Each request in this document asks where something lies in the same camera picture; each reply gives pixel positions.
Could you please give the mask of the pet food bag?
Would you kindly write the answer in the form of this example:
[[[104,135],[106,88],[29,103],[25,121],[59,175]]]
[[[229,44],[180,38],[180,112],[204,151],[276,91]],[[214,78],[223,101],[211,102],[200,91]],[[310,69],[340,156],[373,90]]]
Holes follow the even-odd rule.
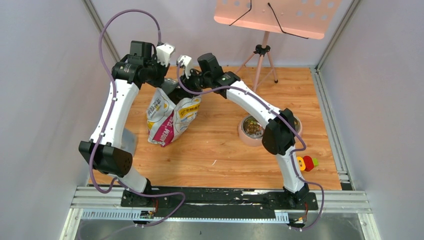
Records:
[[[196,118],[201,101],[200,95],[190,94],[176,80],[166,78],[146,110],[148,142],[165,147],[178,139]]]

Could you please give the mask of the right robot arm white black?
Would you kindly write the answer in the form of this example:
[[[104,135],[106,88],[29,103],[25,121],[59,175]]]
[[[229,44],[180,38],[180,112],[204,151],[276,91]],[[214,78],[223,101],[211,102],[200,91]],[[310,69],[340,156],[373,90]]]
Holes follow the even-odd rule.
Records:
[[[292,209],[298,209],[306,201],[309,186],[302,178],[295,154],[299,134],[295,130],[294,114],[281,110],[263,100],[232,71],[223,71],[212,53],[198,58],[200,70],[192,67],[192,58],[181,55],[177,68],[184,74],[177,75],[180,87],[193,95],[216,93],[232,101],[248,112],[263,128],[263,147],[275,156],[283,177],[282,200]]]

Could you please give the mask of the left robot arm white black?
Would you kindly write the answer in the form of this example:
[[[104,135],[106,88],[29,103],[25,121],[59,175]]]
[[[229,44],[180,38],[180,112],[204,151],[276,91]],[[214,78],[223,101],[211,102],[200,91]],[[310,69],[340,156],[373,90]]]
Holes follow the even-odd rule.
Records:
[[[150,181],[133,167],[135,135],[125,128],[130,108],[143,84],[159,88],[165,81],[175,47],[169,43],[130,43],[130,52],[108,71],[111,77],[105,107],[95,131],[78,150],[90,169],[113,177],[134,192],[140,206],[153,201]]]

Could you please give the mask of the brown kibble in bowl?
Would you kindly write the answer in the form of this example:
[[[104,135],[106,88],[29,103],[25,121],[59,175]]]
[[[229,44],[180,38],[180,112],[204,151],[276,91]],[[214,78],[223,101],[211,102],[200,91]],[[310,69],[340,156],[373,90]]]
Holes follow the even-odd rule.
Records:
[[[251,138],[258,138],[263,134],[262,126],[256,120],[246,120],[243,123],[243,130]]]

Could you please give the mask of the left steel bowl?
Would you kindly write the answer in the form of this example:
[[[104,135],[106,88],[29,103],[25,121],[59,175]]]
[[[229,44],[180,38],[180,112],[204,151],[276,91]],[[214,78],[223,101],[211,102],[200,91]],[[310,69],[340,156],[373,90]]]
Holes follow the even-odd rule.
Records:
[[[262,125],[251,115],[246,116],[241,122],[242,132],[251,139],[260,139],[265,132]]]

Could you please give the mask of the steel bowl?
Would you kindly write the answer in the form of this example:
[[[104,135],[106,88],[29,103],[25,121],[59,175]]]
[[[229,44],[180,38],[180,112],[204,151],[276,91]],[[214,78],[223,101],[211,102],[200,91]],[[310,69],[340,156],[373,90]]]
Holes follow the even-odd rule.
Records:
[[[299,136],[303,134],[303,124],[300,119],[294,115],[294,128]]]
[[[251,139],[260,139],[265,132],[262,125],[251,115],[246,116],[241,122],[242,132]]]

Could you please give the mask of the pink double bowl feeder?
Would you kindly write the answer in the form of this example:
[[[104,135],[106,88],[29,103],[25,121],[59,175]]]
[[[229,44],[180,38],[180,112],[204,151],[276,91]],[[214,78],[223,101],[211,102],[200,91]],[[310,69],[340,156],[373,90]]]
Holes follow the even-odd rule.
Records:
[[[239,136],[240,140],[244,144],[246,144],[250,147],[261,147],[263,145],[262,144],[263,136],[262,136],[262,138],[258,138],[258,139],[253,139],[253,138],[246,136],[241,130],[241,123],[242,123],[242,121],[238,125],[238,136]]]

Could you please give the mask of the right steel bowl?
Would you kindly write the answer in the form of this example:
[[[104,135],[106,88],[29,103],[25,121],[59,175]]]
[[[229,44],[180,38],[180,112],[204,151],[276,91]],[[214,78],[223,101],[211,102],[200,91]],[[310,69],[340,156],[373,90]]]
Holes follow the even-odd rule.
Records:
[[[294,115],[294,128],[299,136],[303,134],[303,124],[300,119]]]

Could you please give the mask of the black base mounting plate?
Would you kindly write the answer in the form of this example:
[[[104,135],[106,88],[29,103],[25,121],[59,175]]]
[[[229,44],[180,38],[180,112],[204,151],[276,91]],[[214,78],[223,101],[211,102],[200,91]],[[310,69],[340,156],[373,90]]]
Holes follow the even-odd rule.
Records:
[[[172,210],[175,218],[271,219],[276,210],[318,210],[315,193],[309,192],[296,203],[289,194],[276,190],[156,186],[153,197],[142,197],[124,190],[120,205],[127,208],[153,208],[157,217]]]

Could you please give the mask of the pink music stand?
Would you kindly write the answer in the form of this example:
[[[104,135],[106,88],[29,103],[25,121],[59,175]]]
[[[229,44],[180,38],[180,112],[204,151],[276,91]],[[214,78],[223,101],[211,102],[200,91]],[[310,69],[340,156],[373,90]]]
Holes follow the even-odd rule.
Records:
[[[263,31],[261,50],[253,90],[259,76],[270,33],[286,34],[301,39],[321,40],[325,37],[339,0],[217,0],[214,20],[223,25]]]

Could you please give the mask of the colourful toy block set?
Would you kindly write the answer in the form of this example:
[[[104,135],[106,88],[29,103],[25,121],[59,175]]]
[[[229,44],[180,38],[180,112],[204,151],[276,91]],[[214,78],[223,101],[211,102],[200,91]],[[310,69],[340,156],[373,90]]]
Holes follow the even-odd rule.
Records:
[[[311,170],[319,166],[318,159],[312,158],[309,155],[306,155],[304,157],[297,156],[296,160],[301,171],[310,172]]]

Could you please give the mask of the aluminium frame rail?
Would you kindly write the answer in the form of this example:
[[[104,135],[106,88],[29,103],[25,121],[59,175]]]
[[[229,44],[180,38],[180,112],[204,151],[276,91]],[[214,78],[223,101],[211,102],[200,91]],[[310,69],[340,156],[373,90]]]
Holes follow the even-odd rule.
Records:
[[[70,240],[81,220],[160,220],[192,223],[309,225],[314,214],[355,215],[366,240],[380,239],[367,195],[357,190],[311,190],[294,202],[282,189],[170,187],[153,188],[147,200],[123,187],[102,194],[92,186],[74,193],[61,238]]]

